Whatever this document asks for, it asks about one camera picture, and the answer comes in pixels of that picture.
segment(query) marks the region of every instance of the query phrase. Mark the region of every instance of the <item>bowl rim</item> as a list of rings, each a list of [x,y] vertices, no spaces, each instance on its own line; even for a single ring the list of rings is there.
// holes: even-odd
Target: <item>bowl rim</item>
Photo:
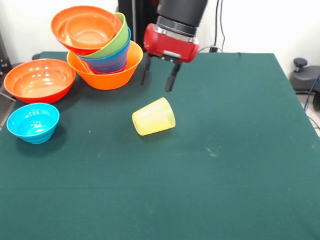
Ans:
[[[77,50],[95,51],[95,52],[93,52],[93,53],[90,53],[90,55],[91,55],[91,54],[94,54],[94,53],[96,53],[97,51],[99,51],[99,50],[101,49],[101,47],[98,47],[98,48],[78,48],[78,47],[74,47],[74,46],[72,46],[72,45],[67,44],[67,43],[66,43],[65,41],[63,41],[60,37],[57,37],[56,34],[55,34],[55,31],[54,31],[54,20],[55,20],[56,18],[58,18],[60,14],[63,14],[64,12],[66,12],[66,11],[68,11],[68,10],[70,10],[70,9],[81,9],[81,8],[99,9],[99,10],[102,10],[102,11],[104,11],[104,12],[108,12],[108,13],[110,13],[110,14],[113,14],[115,17],[117,17],[115,13],[112,13],[112,12],[110,12],[110,11],[107,11],[107,10],[105,10],[105,9],[103,9],[103,8],[101,8],[101,7],[97,7],[97,6],[92,6],[92,5],[76,5],[76,6],[71,6],[71,7],[68,7],[68,8],[65,8],[65,9],[59,11],[58,13],[56,13],[56,14],[53,16],[53,18],[52,18],[52,20],[51,20],[51,24],[50,24],[50,26],[51,26],[51,31],[52,31],[53,35],[55,36],[55,38],[56,38],[61,44],[65,45],[65,46],[68,46],[69,48],[73,48],[73,49],[77,49]],[[78,14],[76,14],[76,15],[83,14],[83,13],[92,13],[92,12],[90,12],[90,11],[89,11],[89,12],[82,12],[82,13],[78,13]]]
[[[143,57],[144,57],[144,52],[143,52],[142,48],[141,48],[136,42],[134,42],[134,41],[132,41],[132,40],[130,40],[130,44],[131,44],[131,43],[134,44],[134,45],[137,45],[137,46],[139,47],[139,52],[141,52],[140,60],[137,61],[137,63],[134,64],[133,66],[131,66],[130,68],[125,69],[125,70],[120,71],[120,72],[113,73],[112,75],[122,74],[122,73],[124,73],[124,72],[130,71],[131,69],[135,68],[135,67],[141,62],[141,60],[143,59]],[[77,56],[77,54],[75,54],[74,52],[71,52],[71,51],[68,51],[68,53],[67,53],[67,55],[66,55],[66,60],[67,60],[68,64],[69,64],[69,65],[71,66],[71,68],[73,68],[73,70],[75,70],[76,72],[79,72],[79,73],[85,74],[85,75],[91,75],[91,76],[106,76],[106,75],[109,75],[109,76],[110,76],[110,75],[111,75],[111,74],[95,74],[95,73],[93,73],[92,71],[91,71],[92,73],[89,73],[89,72],[84,72],[84,71],[80,71],[80,70],[76,69],[76,68],[69,62],[69,56],[70,56],[71,53],[73,53],[77,58],[79,58],[79,57]]]
[[[101,47],[98,51],[95,51],[93,53],[90,53],[90,54],[87,54],[87,55],[83,55],[84,57],[86,58],[89,58],[89,57],[94,57],[96,54],[99,54],[100,52],[102,52],[103,50],[105,50],[106,47],[108,47],[111,43],[114,43],[119,37],[119,34],[123,31],[123,29],[125,28],[125,25],[128,26],[128,23],[127,23],[127,18],[126,18],[126,15],[124,15],[122,12],[115,12],[114,15],[118,17],[118,15],[121,15],[123,17],[123,23],[122,23],[122,26],[119,30],[119,32],[113,37],[113,39],[108,42],[105,46]]]
[[[9,91],[8,88],[7,88],[7,84],[8,84],[8,83],[7,83],[7,81],[8,81],[8,80],[7,80],[7,77],[10,76],[11,74],[13,74],[14,69],[20,68],[21,66],[27,65],[27,64],[29,64],[29,63],[31,63],[31,62],[35,62],[35,61],[37,61],[37,62],[55,61],[55,62],[64,64],[64,65],[67,65],[69,68],[72,69],[72,77],[71,77],[71,78],[72,78],[72,81],[71,81],[71,83],[70,83],[68,86],[66,86],[63,90],[57,91],[57,92],[55,92],[55,93],[53,93],[53,94],[46,95],[46,96],[25,97],[25,96],[23,96],[23,95],[18,95],[18,94],[14,93],[14,92]],[[31,61],[26,61],[26,62],[24,62],[24,63],[19,64],[19,65],[16,66],[16,67],[14,67],[13,69],[11,69],[11,70],[7,73],[7,75],[4,77],[3,85],[4,85],[5,90],[6,90],[8,93],[10,93],[12,96],[15,96],[16,98],[21,98],[21,99],[40,99],[40,98],[47,98],[47,97],[49,97],[49,96],[53,96],[53,95],[56,95],[56,94],[58,94],[58,93],[63,92],[65,89],[69,88],[70,86],[72,86],[72,84],[74,84],[74,82],[75,82],[75,80],[76,80],[76,75],[77,75],[77,73],[76,73],[75,69],[74,69],[73,67],[71,67],[70,64],[69,64],[68,62],[66,62],[66,61],[62,61],[62,60],[60,60],[60,59],[55,59],[55,58],[40,58],[40,59],[31,60]]]
[[[34,105],[42,105],[42,106],[45,105],[45,106],[52,107],[52,108],[58,113],[58,117],[57,117],[55,123],[54,123],[49,129],[47,129],[46,131],[40,132],[40,133],[36,133],[36,134],[33,134],[33,135],[21,135],[21,134],[17,134],[17,133],[12,132],[12,131],[10,130],[9,126],[8,126],[10,118],[11,118],[15,113],[17,113],[18,111],[20,111],[21,109],[27,108],[27,107],[29,107],[29,106],[34,106]],[[51,129],[53,129],[54,127],[56,127],[57,124],[58,124],[58,122],[59,122],[59,119],[60,119],[60,112],[59,112],[59,110],[58,110],[55,106],[53,106],[52,104],[44,103],[44,102],[37,102],[37,103],[27,104],[27,105],[25,105],[25,106],[19,107],[17,110],[15,110],[13,113],[11,113],[10,116],[8,117],[7,121],[6,121],[6,128],[8,129],[8,131],[9,131],[11,134],[13,134],[13,135],[15,135],[15,136],[17,136],[17,137],[21,137],[21,138],[36,137],[36,136],[42,135],[42,134],[44,134],[44,133],[47,133],[47,132],[49,132]]]
[[[84,61],[87,60],[88,62],[96,62],[96,61],[102,61],[102,60],[107,60],[108,58],[114,57],[115,55],[119,54],[120,52],[122,52],[124,49],[126,49],[126,47],[128,47],[130,45],[130,41],[131,41],[131,29],[128,26],[128,31],[129,31],[129,37],[128,40],[126,41],[125,45],[123,45],[123,47],[121,49],[119,49],[118,51],[116,51],[115,53],[112,53],[108,56],[104,56],[104,57],[99,57],[99,58],[87,58],[84,57],[83,55],[80,55],[78,53],[75,53],[75,55],[77,55],[78,57],[80,57],[81,59],[83,59]]]
[[[82,18],[83,16],[98,16],[99,18],[103,19],[104,23],[103,24],[106,24],[106,22],[108,22],[108,24],[110,23],[112,25],[112,28],[113,28],[113,37],[110,37],[108,40],[104,41],[103,43],[100,43],[100,44],[103,44],[103,46],[107,45],[109,42],[112,41],[112,39],[114,38],[115,36],[115,32],[116,32],[116,29],[115,29],[115,25],[116,25],[116,20],[114,20],[114,23],[112,23],[108,18],[106,18],[105,16],[103,15],[100,15],[100,14],[97,14],[97,13],[93,13],[93,12],[83,12],[83,13],[79,13],[77,15],[74,15],[72,16],[66,23],[65,25],[65,29],[66,29],[66,32],[68,33],[69,37],[71,39],[74,39],[75,41],[77,42],[81,42],[81,41],[78,41],[77,39],[75,39],[73,36],[70,35],[69,31],[68,31],[68,28],[70,26],[70,22],[71,21],[74,21],[76,18]],[[100,48],[103,48],[103,46],[93,46],[92,48],[83,48],[83,47],[79,47],[79,46],[73,46],[72,44],[72,47],[73,48],[77,48],[77,49],[100,49]]]

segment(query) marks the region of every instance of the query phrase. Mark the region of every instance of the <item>green bowl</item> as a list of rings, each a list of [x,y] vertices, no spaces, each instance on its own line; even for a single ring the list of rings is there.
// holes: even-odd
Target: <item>green bowl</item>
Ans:
[[[111,54],[116,53],[127,43],[129,38],[129,30],[128,30],[128,24],[126,21],[126,16],[121,12],[116,12],[115,15],[122,22],[122,27],[120,31],[117,33],[117,35],[99,51],[96,51],[89,55],[82,55],[81,57],[84,57],[87,59],[104,58]]]

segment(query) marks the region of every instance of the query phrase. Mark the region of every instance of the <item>black cable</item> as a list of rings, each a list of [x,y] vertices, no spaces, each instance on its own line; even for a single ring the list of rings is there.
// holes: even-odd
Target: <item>black cable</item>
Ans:
[[[296,95],[309,95],[309,91],[295,91]]]
[[[216,50],[218,51],[218,50],[220,50],[222,53],[224,52],[224,51],[222,51],[222,49],[220,48],[220,47],[217,47],[217,46],[205,46],[205,47],[203,47],[203,48],[201,48],[199,51],[198,51],[198,53],[200,53],[202,50],[205,50],[205,49],[207,49],[207,48],[216,48]]]
[[[215,7],[215,35],[214,35],[214,46],[217,45],[217,37],[218,37],[218,8],[219,8],[219,1],[216,1],[216,7]]]
[[[314,128],[320,130],[320,126],[318,125],[318,123],[315,120],[313,120],[311,117],[308,116],[308,118],[314,123],[314,125],[315,125]]]
[[[311,93],[312,93],[312,91],[314,90],[315,86],[317,85],[319,79],[320,79],[320,74],[319,74],[319,76],[317,77],[317,79],[314,81],[314,83],[313,83],[313,85],[312,85],[312,87],[311,87],[311,89],[310,89],[310,91],[309,91],[308,97],[306,98],[306,101],[305,101],[305,104],[304,104],[304,108],[303,108],[305,111],[307,110],[307,105],[308,105],[308,103],[309,103],[309,98],[310,98],[310,96],[311,96]]]
[[[221,0],[221,7],[220,7],[220,28],[221,28],[221,33],[223,36],[223,42],[222,42],[222,51],[224,50],[224,46],[225,46],[225,41],[226,41],[226,36],[224,33],[224,28],[222,27],[222,6],[224,4],[224,0]]]

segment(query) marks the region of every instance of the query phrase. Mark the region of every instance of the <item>white wall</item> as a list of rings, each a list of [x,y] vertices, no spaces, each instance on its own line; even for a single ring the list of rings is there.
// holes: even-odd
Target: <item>white wall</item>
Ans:
[[[42,51],[65,51],[51,32],[53,16],[75,5],[115,11],[117,0],[0,0],[0,31],[13,63]],[[214,42],[216,0],[209,0],[198,37]],[[224,0],[225,52],[275,53],[285,73],[295,57],[320,65],[319,0]],[[222,38],[219,35],[218,45]]]
[[[202,47],[214,42],[216,3],[209,0],[198,30]],[[287,76],[296,57],[320,65],[319,10],[319,0],[223,0],[224,51],[275,53]]]

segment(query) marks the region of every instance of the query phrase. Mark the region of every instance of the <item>cable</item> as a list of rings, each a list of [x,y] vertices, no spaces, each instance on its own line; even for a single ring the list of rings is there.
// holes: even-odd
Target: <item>cable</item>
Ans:
[[[304,90],[299,90],[299,91],[294,91],[296,95],[309,95],[309,91],[304,91]]]
[[[320,74],[319,76],[317,77],[317,79],[314,81],[309,93],[308,93],[308,97],[306,98],[306,101],[305,101],[305,105],[304,105],[304,110],[307,111],[308,109],[308,106],[309,106],[309,98],[311,96],[311,93],[312,91],[314,90],[315,86],[317,85],[317,83],[319,82],[319,79],[320,79]]]
[[[216,1],[216,7],[215,7],[215,35],[214,35],[214,46],[217,45],[217,37],[218,37],[218,8],[219,8],[219,1]]]
[[[14,98],[9,97],[8,95],[6,95],[6,94],[4,94],[4,93],[2,93],[2,92],[0,92],[0,95],[2,95],[2,96],[4,96],[5,98],[11,100],[12,102],[15,102],[15,101],[16,101]]]
[[[223,36],[223,42],[222,42],[222,51],[224,50],[224,46],[225,46],[225,41],[226,41],[226,36],[224,33],[224,28],[222,27],[222,6],[224,4],[224,0],[221,0],[221,7],[220,7],[220,28],[221,28],[221,33]]]
[[[320,126],[318,125],[318,123],[313,120],[311,117],[308,116],[308,118],[314,123],[315,126],[313,126],[315,129],[319,129],[320,130]]]
[[[217,48],[217,49],[219,49],[222,53],[224,52],[220,47],[218,47],[218,46],[205,46],[205,47],[203,47],[203,48],[201,48],[199,51],[198,51],[198,53],[200,53],[202,50],[205,50],[205,49],[207,49],[207,48]]]

